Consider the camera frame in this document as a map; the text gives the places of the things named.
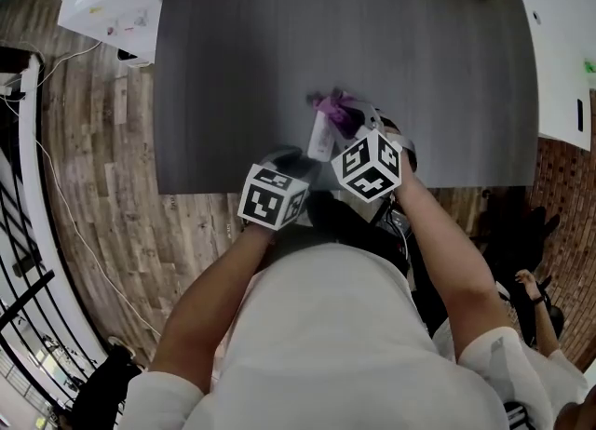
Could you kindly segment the person's right hand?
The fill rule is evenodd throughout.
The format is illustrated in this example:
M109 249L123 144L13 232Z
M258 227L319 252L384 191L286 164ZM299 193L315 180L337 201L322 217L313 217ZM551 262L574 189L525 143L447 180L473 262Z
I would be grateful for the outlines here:
M406 151L410 167L413 172L416 172L417 157L413 142L400 132L399 128L390 118L382 115L381 120L386 132L386 138L390 142L398 144L403 150Z

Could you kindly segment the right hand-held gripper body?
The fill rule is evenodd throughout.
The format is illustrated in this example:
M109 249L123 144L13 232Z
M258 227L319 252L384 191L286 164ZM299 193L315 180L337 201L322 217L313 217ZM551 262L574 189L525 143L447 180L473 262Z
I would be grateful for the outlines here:
M337 155L332 168L344 189L371 203L401 185L401 153L396 141L375 129Z

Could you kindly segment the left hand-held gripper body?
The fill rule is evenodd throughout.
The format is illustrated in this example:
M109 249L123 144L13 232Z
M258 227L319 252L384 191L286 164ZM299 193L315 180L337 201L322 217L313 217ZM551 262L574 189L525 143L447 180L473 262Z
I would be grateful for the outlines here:
M253 164L244 182L237 215L240 219L278 231L302 212L309 183L303 156Z

